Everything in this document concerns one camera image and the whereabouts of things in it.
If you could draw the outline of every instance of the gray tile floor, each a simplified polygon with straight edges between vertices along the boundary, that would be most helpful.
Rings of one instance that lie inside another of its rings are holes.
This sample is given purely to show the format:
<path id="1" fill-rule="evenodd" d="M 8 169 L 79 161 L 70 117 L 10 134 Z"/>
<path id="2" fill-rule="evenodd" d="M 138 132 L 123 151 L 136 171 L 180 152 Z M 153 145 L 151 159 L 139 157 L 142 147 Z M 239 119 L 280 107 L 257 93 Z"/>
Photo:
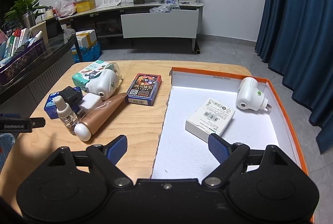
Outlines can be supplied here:
<path id="1" fill-rule="evenodd" d="M 198 40 L 201 54 L 191 53 L 191 41 L 174 38 L 135 39 L 110 38 L 101 42 L 101 60 L 185 60 L 238 64 L 250 70 L 253 76 L 271 80 L 293 123 L 303 149 L 310 177 L 320 192 L 315 212 L 316 224 L 333 223 L 333 148 L 320 155 L 316 143 L 319 127 L 313 127 L 308 118 L 310 110 L 291 99 L 292 91 L 282 85 L 282 76 L 268 69 L 254 52 L 253 45 Z"/>

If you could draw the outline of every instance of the plastic bottle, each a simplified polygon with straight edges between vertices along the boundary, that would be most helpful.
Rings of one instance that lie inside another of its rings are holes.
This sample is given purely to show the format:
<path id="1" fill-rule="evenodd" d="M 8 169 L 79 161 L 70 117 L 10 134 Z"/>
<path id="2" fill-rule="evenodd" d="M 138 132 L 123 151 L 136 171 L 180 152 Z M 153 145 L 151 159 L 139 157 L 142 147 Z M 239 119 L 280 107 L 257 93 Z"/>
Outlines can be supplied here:
<path id="1" fill-rule="evenodd" d="M 73 135 L 75 135 L 74 128 L 79 123 L 78 117 L 76 116 L 74 111 L 72 111 L 69 104 L 64 101 L 64 98 L 62 98 L 62 96 L 56 96 L 55 98 L 53 98 L 53 101 L 56 104 L 59 119 L 62 120 L 68 130 Z"/>

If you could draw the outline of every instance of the green box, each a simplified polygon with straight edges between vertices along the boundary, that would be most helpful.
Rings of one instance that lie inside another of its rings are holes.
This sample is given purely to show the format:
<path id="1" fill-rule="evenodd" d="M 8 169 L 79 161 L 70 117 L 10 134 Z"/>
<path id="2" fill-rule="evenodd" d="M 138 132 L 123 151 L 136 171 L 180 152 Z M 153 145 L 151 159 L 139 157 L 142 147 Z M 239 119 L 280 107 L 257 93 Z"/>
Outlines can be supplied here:
<path id="1" fill-rule="evenodd" d="M 108 62 L 97 60 L 88 65 L 86 68 L 72 76 L 74 85 L 86 91 L 86 84 L 92 78 L 98 77 L 108 64 Z"/>

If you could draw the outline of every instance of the white foam liner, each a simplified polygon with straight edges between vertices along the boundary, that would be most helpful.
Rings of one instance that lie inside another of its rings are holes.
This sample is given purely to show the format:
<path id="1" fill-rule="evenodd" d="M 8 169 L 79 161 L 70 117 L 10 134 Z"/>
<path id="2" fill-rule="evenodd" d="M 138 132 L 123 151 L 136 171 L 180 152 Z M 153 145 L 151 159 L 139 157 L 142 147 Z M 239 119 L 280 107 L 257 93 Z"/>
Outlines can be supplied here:
<path id="1" fill-rule="evenodd" d="M 272 105 L 269 112 L 240 110 L 236 106 L 236 96 L 245 76 L 204 70 L 197 72 L 195 69 L 185 69 L 183 72 L 182 68 L 171 72 L 172 89 L 152 179 L 198 178 L 201 182 L 219 165 L 208 150 L 208 144 L 185 130 L 186 119 L 209 97 L 236 110 L 221 136 L 227 142 L 242 142 L 251 149 L 261 150 L 274 144 L 302 166 L 295 145 L 298 141 L 291 136 L 294 130 L 290 130 L 292 126 L 287 124 L 290 120 L 284 117 L 284 108 L 276 99 L 270 82 L 257 79 L 259 90 L 265 93 L 268 103 Z M 255 168 L 257 167 L 249 167 L 248 171 Z"/>

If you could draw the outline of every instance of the blue plastic bag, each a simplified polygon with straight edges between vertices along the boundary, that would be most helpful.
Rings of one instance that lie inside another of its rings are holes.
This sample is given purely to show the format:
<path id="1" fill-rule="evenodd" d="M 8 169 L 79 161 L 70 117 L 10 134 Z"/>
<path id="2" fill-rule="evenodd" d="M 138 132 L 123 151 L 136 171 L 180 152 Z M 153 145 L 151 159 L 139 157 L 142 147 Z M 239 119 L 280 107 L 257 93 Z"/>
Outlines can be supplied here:
<path id="1" fill-rule="evenodd" d="M 84 62 L 96 61 L 101 56 L 101 45 L 99 44 L 99 42 L 97 42 L 89 49 L 85 48 L 85 47 L 80 47 L 80 51 L 82 54 L 82 60 Z M 74 58 L 75 63 L 80 62 L 79 56 L 77 55 L 77 53 L 73 54 L 73 58 Z"/>
<path id="2" fill-rule="evenodd" d="M 4 133 L 0 135 L 0 172 L 14 143 L 15 137 L 12 134 Z"/>

